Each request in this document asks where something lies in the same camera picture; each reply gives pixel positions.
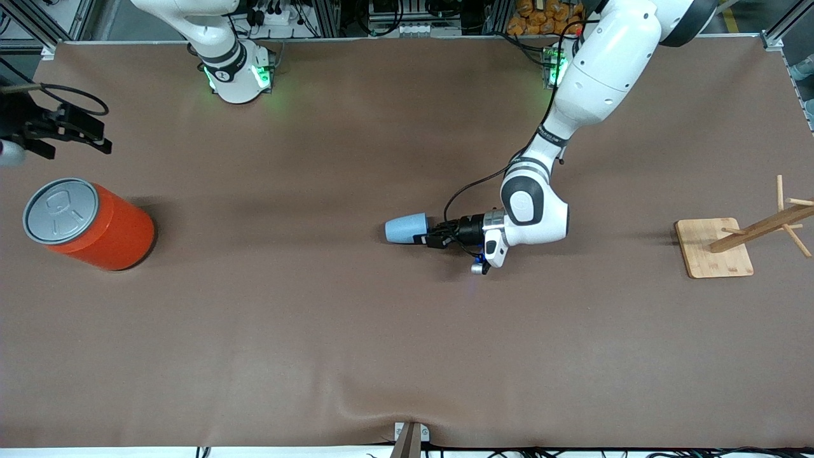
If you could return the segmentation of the light blue plastic cup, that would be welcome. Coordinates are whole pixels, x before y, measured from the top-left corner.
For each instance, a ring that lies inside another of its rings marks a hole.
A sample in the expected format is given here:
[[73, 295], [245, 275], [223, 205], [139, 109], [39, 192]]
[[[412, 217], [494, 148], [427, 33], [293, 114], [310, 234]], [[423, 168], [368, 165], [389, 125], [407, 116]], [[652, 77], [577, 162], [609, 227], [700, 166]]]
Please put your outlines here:
[[384, 231], [386, 241], [391, 244], [425, 244], [429, 221], [424, 212], [418, 212], [387, 221]]

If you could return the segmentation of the orange can with grey lid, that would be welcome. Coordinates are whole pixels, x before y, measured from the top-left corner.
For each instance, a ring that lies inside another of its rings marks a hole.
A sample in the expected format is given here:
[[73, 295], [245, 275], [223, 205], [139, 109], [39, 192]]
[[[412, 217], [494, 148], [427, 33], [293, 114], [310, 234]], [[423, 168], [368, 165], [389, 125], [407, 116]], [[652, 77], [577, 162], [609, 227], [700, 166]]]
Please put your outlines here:
[[78, 177], [56, 179], [36, 191], [24, 207], [22, 225], [41, 246], [106, 272], [139, 264], [157, 237], [146, 211]]

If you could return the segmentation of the brown table cover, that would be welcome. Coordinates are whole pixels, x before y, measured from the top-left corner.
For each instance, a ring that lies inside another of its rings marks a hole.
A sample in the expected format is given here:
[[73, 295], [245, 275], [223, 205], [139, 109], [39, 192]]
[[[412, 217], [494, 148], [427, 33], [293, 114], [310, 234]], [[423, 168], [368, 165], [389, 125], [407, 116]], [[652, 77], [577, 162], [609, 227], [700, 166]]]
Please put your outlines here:
[[[814, 137], [759, 38], [660, 48], [552, 185], [570, 234], [471, 275], [393, 246], [503, 168], [546, 110], [502, 39], [287, 45], [273, 92], [207, 89], [184, 45], [61, 45], [37, 79], [111, 108], [110, 155], [0, 169], [0, 447], [317, 446], [427, 424], [446, 447], [814, 446], [814, 259], [782, 233], [753, 276], [690, 279], [674, 223], [814, 197]], [[65, 177], [146, 211], [106, 272], [28, 237]]]

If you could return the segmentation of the white terminal block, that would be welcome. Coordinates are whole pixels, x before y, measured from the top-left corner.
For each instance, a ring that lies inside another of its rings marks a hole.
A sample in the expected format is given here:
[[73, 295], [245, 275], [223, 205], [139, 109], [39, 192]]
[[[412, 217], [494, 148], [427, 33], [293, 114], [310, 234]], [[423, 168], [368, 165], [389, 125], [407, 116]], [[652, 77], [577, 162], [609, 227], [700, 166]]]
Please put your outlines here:
[[460, 24], [448, 21], [406, 22], [394, 32], [397, 38], [447, 38], [463, 35]]

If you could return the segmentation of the orange snack packet pile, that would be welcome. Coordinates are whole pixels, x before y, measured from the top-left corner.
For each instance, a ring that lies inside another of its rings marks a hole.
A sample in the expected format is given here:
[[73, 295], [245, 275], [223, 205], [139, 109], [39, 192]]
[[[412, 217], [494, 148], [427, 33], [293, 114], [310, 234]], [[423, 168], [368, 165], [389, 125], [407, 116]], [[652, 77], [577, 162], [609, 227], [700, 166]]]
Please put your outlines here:
[[577, 23], [586, 18], [585, 5], [578, 0], [515, 0], [514, 7], [506, 26], [511, 36], [580, 35], [583, 27]]

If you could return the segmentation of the white power strip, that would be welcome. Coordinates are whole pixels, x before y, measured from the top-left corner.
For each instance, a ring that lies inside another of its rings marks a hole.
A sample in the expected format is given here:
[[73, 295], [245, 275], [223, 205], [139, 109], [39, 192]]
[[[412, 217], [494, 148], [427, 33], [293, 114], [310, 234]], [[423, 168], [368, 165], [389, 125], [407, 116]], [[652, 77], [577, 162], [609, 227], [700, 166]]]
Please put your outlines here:
[[313, 8], [306, 4], [267, 3], [256, 4], [247, 12], [250, 26], [294, 26], [305, 25], [311, 20]]

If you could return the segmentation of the wooden mug tree stand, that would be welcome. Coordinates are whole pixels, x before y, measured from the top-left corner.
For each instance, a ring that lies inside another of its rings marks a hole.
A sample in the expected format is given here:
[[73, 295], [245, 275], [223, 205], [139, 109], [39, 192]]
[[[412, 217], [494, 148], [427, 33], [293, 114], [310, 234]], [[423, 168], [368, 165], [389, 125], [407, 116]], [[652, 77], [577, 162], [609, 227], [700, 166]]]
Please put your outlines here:
[[803, 244], [796, 230], [800, 221], [814, 218], [814, 198], [784, 195], [782, 175], [776, 177], [777, 211], [741, 227], [735, 218], [683, 219], [675, 223], [684, 269], [690, 279], [747, 277], [755, 272], [747, 243], [771, 233], [785, 233], [808, 259], [814, 253]]

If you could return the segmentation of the aluminium frame profile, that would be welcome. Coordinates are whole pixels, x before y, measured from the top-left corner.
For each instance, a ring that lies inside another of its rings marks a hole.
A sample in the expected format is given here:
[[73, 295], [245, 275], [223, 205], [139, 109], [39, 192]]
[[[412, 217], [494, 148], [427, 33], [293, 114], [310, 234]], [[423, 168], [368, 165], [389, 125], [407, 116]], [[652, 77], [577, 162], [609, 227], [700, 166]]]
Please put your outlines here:
[[762, 47], [768, 52], [776, 52], [784, 46], [783, 38], [794, 26], [814, 11], [814, 0], [792, 0], [790, 6], [768, 30], [761, 31]]
[[0, 54], [52, 55], [81, 41], [104, 0], [0, 0]]

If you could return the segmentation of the metal table edge bracket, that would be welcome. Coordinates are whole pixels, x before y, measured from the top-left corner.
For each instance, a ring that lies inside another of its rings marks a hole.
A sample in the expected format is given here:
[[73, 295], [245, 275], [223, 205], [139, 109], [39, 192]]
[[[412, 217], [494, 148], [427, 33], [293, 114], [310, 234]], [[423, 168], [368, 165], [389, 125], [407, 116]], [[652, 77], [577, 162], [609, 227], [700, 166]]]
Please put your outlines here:
[[396, 422], [394, 446], [389, 458], [427, 458], [424, 444], [430, 443], [430, 429], [419, 422]]

